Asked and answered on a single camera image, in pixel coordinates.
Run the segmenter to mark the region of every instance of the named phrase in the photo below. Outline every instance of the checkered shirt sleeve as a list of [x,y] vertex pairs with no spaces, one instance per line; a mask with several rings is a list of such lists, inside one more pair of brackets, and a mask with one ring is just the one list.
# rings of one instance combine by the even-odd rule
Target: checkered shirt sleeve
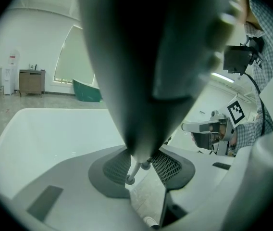
[[[262,91],[273,77],[273,11],[263,2],[263,0],[249,0],[250,8],[258,20],[263,31],[257,30],[252,24],[246,23],[246,34],[251,37],[262,37],[264,39],[264,47],[262,50],[262,69],[254,62],[252,65],[253,78],[257,83],[260,91]],[[259,117],[253,121],[238,125],[237,142],[233,151],[234,154],[245,146],[252,146],[255,140],[261,136],[262,129],[262,109],[260,97],[253,87],[257,105],[257,113]],[[273,131],[273,121],[265,108],[265,134]]]

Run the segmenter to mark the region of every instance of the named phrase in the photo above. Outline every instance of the tiled floor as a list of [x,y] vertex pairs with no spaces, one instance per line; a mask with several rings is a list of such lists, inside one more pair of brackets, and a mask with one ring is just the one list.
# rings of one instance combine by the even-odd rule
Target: tiled floor
[[[74,96],[50,95],[42,97],[38,95],[0,96],[0,135],[10,119],[24,108],[106,108],[105,103],[85,103],[78,101]],[[149,174],[131,191],[131,204],[138,214],[153,217],[160,221],[165,188],[159,180],[155,170],[151,166]]]

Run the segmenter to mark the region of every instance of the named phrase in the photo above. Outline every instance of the green object on floor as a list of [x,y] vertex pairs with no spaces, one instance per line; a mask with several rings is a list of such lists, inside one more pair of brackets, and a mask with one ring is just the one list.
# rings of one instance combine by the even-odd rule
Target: green object on floor
[[79,80],[73,79],[74,93],[78,100],[83,102],[100,102],[102,96],[100,90],[91,87]]

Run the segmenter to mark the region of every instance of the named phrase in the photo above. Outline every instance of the brown cabinet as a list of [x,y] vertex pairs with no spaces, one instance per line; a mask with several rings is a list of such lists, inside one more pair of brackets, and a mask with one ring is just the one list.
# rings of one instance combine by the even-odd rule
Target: brown cabinet
[[42,94],[45,91],[46,71],[20,70],[19,93]]

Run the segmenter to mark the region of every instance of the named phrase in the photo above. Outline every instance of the white bathtub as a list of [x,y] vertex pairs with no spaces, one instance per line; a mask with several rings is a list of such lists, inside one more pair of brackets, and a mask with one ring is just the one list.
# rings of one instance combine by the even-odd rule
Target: white bathtub
[[[106,109],[23,109],[0,137],[0,193],[12,199],[59,162],[122,144]],[[129,173],[135,163],[132,158]],[[146,175],[140,169],[126,187],[132,190]]]

